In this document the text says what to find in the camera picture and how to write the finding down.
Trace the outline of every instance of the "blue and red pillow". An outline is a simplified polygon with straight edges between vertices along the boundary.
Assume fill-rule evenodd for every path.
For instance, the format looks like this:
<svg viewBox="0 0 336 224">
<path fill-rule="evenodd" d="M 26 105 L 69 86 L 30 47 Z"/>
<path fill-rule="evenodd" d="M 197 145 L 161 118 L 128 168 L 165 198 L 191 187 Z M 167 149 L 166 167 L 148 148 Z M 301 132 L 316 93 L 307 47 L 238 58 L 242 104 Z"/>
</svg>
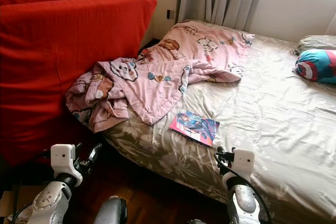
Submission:
<svg viewBox="0 0 336 224">
<path fill-rule="evenodd" d="M 308 80 L 336 84 L 336 50 L 304 51 L 296 61 L 295 70 Z"/>
</svg>

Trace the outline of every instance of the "book cover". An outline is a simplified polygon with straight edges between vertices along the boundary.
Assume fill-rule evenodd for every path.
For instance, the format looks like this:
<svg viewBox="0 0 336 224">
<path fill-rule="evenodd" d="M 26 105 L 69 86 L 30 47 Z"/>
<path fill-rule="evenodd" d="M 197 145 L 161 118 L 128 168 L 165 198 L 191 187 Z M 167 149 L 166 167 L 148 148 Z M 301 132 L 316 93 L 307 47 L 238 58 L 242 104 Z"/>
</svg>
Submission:
<svg viewBox="0 0 336 224">
<path fill-rule="evenodd" d="M 217 121 L 182 110 L 176 115 L 169 128 L 191 140 L 211 147 L 218 127 L 219 122 Z"/>
</svg>

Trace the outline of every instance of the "beige floral bed sheet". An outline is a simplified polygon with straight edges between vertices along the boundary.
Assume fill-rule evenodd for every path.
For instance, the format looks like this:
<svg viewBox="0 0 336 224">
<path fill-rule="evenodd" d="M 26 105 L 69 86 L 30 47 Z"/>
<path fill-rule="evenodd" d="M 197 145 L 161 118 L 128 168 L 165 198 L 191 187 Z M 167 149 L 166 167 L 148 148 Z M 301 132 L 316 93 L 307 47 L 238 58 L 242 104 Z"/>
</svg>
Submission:
<svg viewBox="0 0 336 224">
<path fill-rule="evenodd" d="M 336 223 L 336 86 L 293 73 L 294 47 L 256 36 L 240 83 L 189 85 L 155 125 L 129 108 L 130 119 L 103 134 L 135 163 L 227 203 L 215 149 L 169 130 L 181 108 L 204 115 L 221 124 L 214 147 L 255 152 L 251 182 L 274 223 Z"/>
</svg>

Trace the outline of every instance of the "bed sheet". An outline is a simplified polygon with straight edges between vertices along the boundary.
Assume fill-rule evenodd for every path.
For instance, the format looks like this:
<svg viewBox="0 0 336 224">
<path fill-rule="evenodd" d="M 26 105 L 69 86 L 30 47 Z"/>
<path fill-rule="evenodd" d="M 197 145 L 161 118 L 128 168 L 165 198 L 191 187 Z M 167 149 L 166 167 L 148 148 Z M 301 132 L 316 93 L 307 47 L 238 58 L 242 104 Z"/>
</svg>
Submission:
<svg viewBox="0 0 336 224">
<path fill-rule="evenodd" d="M 240 83 L 189 85 L 153 126 L 130 119 L 103 132 L 122 155 L 180 184 L 227 203 L 214 148 L 169 130 L 184 108 L 220 122 L 214 147 L 255 152 L 251 182 L 274 223 L 336 222 L 336 86 L 292 72 L 292 42 L 256 36 Z"/>
</svg>

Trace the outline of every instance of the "wooden floor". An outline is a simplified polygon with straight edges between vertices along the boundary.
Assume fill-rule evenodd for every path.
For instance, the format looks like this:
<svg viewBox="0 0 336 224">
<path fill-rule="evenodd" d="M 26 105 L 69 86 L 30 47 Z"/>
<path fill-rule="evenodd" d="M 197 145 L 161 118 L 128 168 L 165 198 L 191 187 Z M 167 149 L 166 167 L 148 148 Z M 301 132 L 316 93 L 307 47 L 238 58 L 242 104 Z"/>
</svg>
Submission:
<svg viewBox="0 0 336 224">
<path fill-rule="evenodd" d="M 112 195 L 126 200 L 128 224 L 178 224 L 195 218 L 228 223 L 224 204 L 142 168 L 112 148 L 105 148 L 92 173 L 73 191 L 64 223 L 92 224 Z"/>
</svg>

